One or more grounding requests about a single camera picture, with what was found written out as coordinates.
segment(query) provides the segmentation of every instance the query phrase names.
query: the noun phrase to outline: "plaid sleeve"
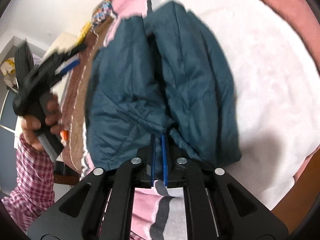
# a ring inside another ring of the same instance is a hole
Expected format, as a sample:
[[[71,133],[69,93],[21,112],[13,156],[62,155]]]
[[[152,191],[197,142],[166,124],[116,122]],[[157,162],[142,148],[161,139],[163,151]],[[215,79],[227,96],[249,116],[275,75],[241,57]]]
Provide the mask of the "plaid sleeve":
[[[26,232],[31,223],[54,204],[54,177],[53,164],[47,153],[33,149],[23,135],[17,150],[17,175],[17,187],[2,202]]]

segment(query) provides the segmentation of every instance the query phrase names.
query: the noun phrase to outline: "hand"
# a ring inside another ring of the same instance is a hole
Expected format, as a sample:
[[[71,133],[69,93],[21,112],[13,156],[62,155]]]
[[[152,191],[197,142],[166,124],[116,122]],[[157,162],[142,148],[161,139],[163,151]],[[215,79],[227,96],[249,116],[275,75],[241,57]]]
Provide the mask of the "hand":
[[[52,99],[48,101],[47,109],[52,114],[46,116],[45,123],[46,125],[51,126],[54,123],[58,122],[62,117],[58,104],[58,97],[56,95],[53,95]],[[34,130],[39,130],[41,128],[41,122],[39,121],[39,119],[35,118],[32,115],[26,115],[24,116],[24,120],[21,123],[21,128],[26,142],[37,151],[43,152],[44,148],[39,142],[38,137],[34,133]],[[51,127],[52,134],[60,134],[62,130],[62,124],[57,124]]]

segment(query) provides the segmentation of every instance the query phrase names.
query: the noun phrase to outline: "blue strip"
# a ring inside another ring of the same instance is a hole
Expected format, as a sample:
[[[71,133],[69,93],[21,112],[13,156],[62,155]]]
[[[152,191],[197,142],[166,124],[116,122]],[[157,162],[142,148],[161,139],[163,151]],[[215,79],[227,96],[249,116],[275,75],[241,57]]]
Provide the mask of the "blue strip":
[[[167,163],[167,149],[165,147],[165,134],[161,135],[161,148],[162,148],[162,169],[163,169],[163,182],[168,186],[168,163]]]
[[[151,166],[151,187],[155,182],[155,169],[156,169],[156,137],[153,140],[153,149],[152,149],[152,166]]]
[[[64,69],[62,69],[59,74],[60,74],[61,76],[64,76],[65,74],[68,73],[68,71],[70,71],[70,70],[73,69],[74,67],[78,66],[79,64],[80,64],[80,60],[77,59],[77,60],[71,62],[71,63],[70,63],[68,66],[66,66]]]

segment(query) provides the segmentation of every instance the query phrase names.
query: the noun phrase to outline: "triangular cutout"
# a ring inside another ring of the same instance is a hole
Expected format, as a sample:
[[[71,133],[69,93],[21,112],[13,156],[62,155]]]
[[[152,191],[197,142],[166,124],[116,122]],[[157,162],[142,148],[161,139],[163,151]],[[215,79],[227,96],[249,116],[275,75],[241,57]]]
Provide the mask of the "triangular cutout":
[[[256,212],[257,207],[253,204],[242,192],[240,192],[232,184],[228,184],[228,190],[231,194],[232,200],[236,205],[240,217],[245,217]]]
[[[76,218],[80,213],[90,187],[90,184],[86,184],[76,194],[68,198],[68,200],[60,206],[59,210],[70,217]]]

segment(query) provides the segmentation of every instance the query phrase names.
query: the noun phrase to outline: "orange object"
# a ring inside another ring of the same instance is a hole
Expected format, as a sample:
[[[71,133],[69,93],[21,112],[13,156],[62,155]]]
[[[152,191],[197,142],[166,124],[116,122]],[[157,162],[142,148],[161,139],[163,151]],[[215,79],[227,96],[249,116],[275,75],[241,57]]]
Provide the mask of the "orange object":
[[[67,131],[67,130],[62,130],[62,131],[60,132],[60,136],[61,136],[62,140],[68,141],[68,139],[69,139],[69,131]]]

